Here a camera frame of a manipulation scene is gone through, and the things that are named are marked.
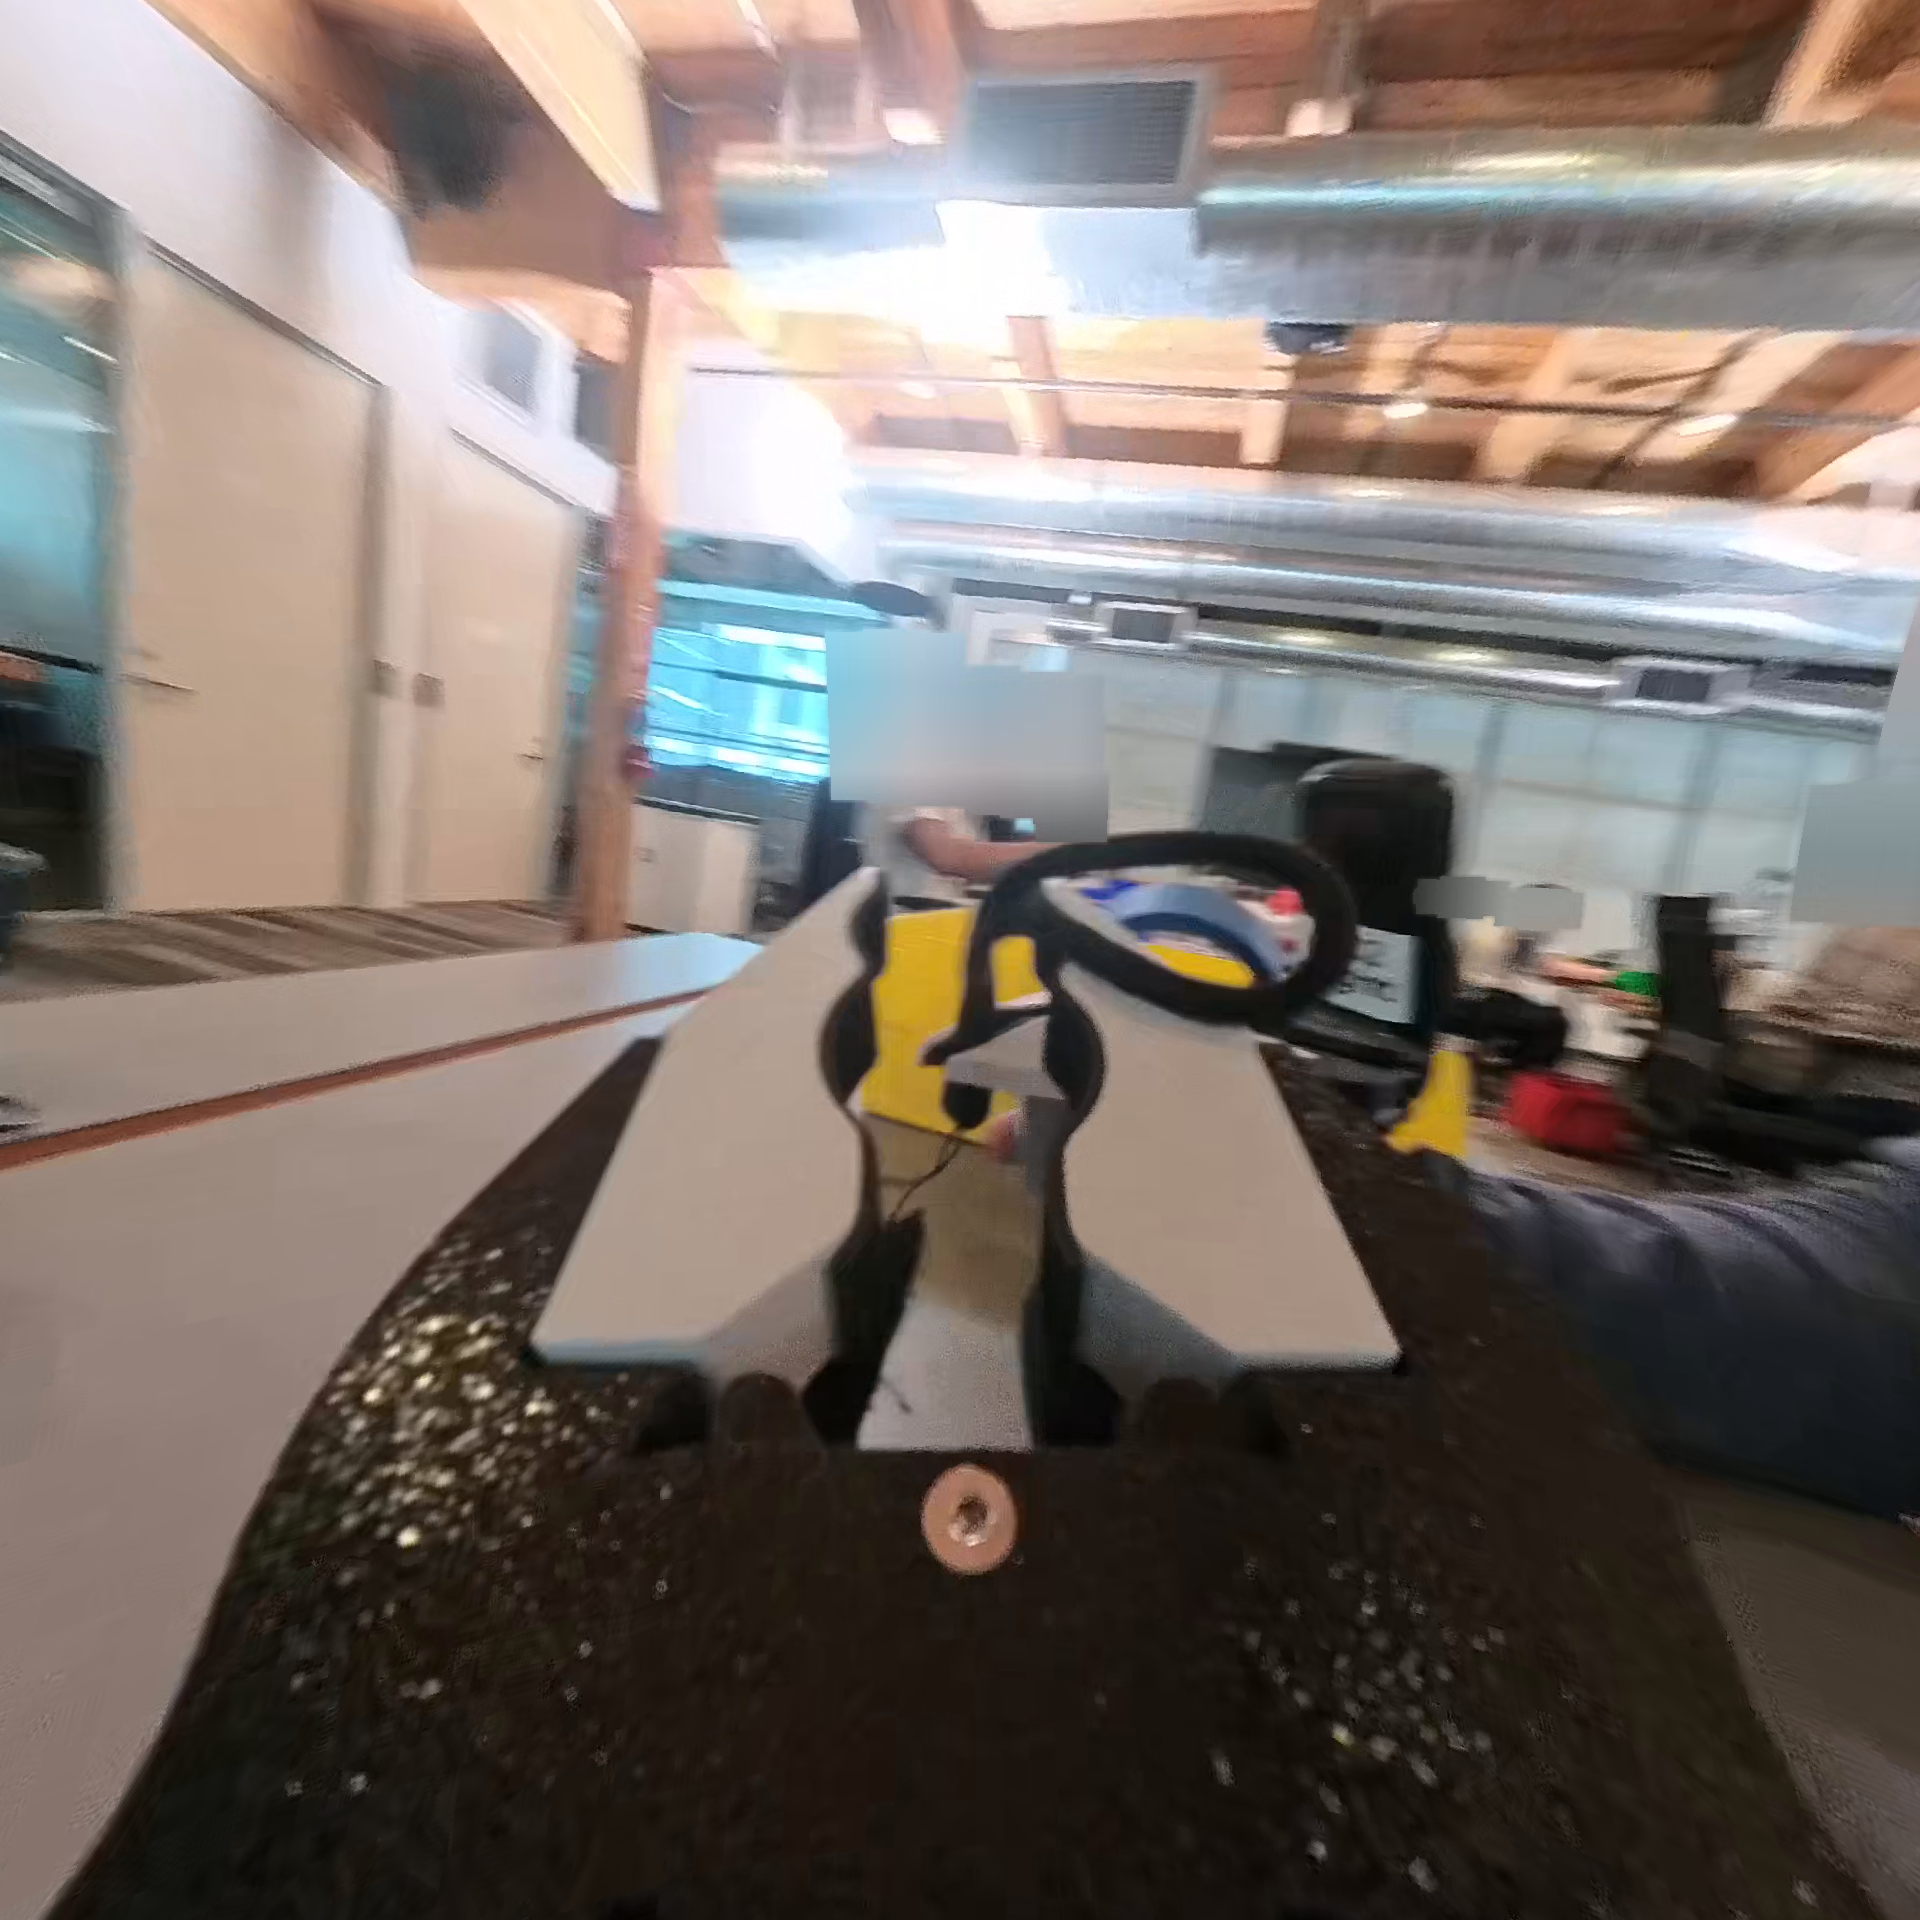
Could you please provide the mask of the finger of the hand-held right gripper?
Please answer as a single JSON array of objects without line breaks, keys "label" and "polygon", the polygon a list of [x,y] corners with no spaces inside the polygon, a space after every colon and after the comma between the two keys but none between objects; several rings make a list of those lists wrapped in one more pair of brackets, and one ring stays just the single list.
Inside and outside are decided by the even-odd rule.
[{"label": "finger of the hand-held right gripper", "polygon": [[1007,1024],[983,1044],[954,1051],[943,1063],[943,1104],[974,1107],[979,1098],[1052,1098],[1045,1065],[1045,1024]]}]

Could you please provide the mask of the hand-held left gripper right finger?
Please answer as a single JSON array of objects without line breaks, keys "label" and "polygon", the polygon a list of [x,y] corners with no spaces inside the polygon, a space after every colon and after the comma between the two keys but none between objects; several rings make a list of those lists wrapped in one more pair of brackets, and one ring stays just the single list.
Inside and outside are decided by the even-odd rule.
[{"label": "hand-held left gripper right finger", "polygon": [[1259,1039],[1067,965],[1093,1091],[1058,1145],[1068,1360],[1099,1377],[1391,1371],[1399,1338]]}]

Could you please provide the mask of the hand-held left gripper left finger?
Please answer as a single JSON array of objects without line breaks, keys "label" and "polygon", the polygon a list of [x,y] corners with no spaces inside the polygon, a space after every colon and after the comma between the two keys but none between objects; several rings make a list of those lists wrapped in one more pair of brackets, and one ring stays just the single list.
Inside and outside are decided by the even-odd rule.
[{"label": "hand-held left gripper left finger", "polygon": [[535,1320],[543,1362],[817,1377],[886,1357],[901,1254],[854,1110],[886,931],[863,867],[657,1042]]}]

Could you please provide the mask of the yellow plastic bin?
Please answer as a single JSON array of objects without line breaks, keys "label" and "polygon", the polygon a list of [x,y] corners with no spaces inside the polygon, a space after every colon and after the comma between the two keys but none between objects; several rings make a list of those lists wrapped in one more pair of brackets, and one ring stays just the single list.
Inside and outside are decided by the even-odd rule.
[{"label": "yellow plastic bin", "polygon": [[[945,1082],[926,1069],[921,1051],[938,1042],[960,1011],[966,952],[970,945],[974,905],[941,905],[887,916],[887,959],[873,988],[876,1065],[861,1083],[863,1107],[876,1118],[908,1123],[926,1133],[948,1133],[943,1107]],[[1187,941],[1182,934],[1150,942],[1168,970],[1206,979],[1209,985],[1243,988],[1256,970],[1220,941]],[[1007,934],[992,945],[992,988],[1001,1011],[1045,1008],[1034,945],[1022,934]],[[1404,1118],[1386,1126],[1397,1152],[1430,1148],[1464,1160],[1474,1126],[1474,1069],[1457,1047],[1443,1047],[1443,1063],[1422,1063]]]}]

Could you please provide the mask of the blue masking tape roll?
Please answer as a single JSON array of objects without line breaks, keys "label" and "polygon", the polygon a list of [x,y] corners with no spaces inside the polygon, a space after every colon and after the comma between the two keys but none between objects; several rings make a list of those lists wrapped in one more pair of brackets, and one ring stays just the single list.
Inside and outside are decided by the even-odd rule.
[{"label": "blue masking tape roll", "polygon": [[1068,886],[1138,945],[1206,949],[1243,965],[1256,979],[1282,979],[1296,966],[1266,911],[1206,883],[1085,874]]}]

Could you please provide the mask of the white recycling cabinet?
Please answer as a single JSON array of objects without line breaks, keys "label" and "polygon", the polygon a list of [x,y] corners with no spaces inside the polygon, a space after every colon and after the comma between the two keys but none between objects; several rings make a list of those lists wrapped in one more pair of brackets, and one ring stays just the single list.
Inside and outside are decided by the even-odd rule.
[{"label": "white recycling cabinet", "polygon": [[758,824],[682,803],[633,803],[626,924],[653,934],[747,938],[755,916]]}]

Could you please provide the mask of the red bag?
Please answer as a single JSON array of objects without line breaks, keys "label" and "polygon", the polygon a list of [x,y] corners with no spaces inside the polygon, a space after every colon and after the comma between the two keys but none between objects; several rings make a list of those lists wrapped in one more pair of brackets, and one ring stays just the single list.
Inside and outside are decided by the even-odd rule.
[{"label": "red bag", "polygon": [[1528,1145],[1578,1160],[1618,1160],[1636,1139],[1636,1120],[1618,1091],[1560,1069],[1513,1072],[1501,1123]]}]

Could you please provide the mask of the white door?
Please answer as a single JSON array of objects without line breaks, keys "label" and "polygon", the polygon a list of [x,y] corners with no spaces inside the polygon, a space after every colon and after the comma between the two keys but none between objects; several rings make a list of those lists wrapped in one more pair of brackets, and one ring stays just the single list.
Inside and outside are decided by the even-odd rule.
[{"label": "white door", "polygon": [[166,253],[130,345],[124,904],[343,904],[382,389]]},{"label": "white door", "polygon": [[455,433],[426,544],[409,897],[538,899],[584,516]]}]

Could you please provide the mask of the silver air duct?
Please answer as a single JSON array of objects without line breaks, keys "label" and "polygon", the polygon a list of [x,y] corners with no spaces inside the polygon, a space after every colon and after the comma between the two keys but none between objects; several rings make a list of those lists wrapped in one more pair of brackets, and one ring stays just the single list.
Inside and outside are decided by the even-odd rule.
[{"label": "silver air duct", "polygon": [[941,579],[1549,646],[1888,670],[1917,516],[876,451],[849,506]]},{"label": "silver air duct", "polygon": [[1917,331],[1915,124],[1239,141],[1185,196],[736,156],[714,222],[793,312]]}]

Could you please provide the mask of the wooden post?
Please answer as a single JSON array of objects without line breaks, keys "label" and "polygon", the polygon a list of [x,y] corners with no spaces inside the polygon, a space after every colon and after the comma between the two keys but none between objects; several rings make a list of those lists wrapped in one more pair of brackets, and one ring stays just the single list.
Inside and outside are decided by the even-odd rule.
[{"label": "wooden post", "polygon": [[614,381],[614,498],[606,532],[604,626],[584,707],[577,789],[577,931],[584,942],[626,934],[633,723],[643,711],[657,566],[676,478],[682,401],[682,309],[667,275],[631,283],[628,348]]}]

